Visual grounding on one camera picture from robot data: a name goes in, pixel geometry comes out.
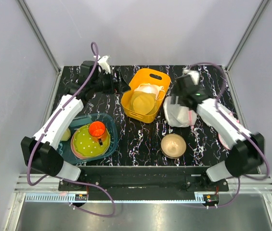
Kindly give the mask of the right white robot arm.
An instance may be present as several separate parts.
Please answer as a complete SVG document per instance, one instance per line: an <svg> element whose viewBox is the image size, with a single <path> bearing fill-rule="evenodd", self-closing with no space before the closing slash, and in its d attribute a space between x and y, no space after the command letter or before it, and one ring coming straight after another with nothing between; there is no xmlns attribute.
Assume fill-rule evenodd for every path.
<svg viewBox="0 0 272 231"><path fill-rule="evenodd" d="M264 137L253 134L223 109L196 82L197 71L188 71L175 79L170 98L172 105L187 107L197 113L204 122L213 127L229 148L226 160L209 167L200 179L201 187L211 191L218 181L238 178L259 167L264 162Z"/></svg>

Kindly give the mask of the white mesh laundry bag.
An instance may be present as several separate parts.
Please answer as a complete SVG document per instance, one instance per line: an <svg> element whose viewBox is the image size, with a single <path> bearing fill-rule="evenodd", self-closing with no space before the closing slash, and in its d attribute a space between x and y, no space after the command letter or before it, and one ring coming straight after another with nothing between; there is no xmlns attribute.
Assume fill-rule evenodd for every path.
<svg viewBox="0 0 272 231"><path fill-rule="evenodd" d="M166 121L171 127L186 128L196 123L197 114L188 107L171 104L169 96L164 100L163 109Z"/></svg>

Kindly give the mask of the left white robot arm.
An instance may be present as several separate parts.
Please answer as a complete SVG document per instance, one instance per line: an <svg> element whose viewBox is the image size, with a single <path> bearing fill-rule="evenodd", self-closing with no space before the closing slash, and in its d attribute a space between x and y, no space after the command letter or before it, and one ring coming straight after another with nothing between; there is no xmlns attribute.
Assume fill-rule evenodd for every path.
<svg viewBox="0 0 272 231"><path fill-rule="evenodd" d="M122 94L131 88L120 70L110 67L108 56L84 61L80 73L66 86L59 105L42 128L33 137L24 137L21 149L27 173L36 170L45 176L68 180L76 191L85 187L81 170L66 162L57 152L58 144L72 120L84 108L95 93Z"/></svg>

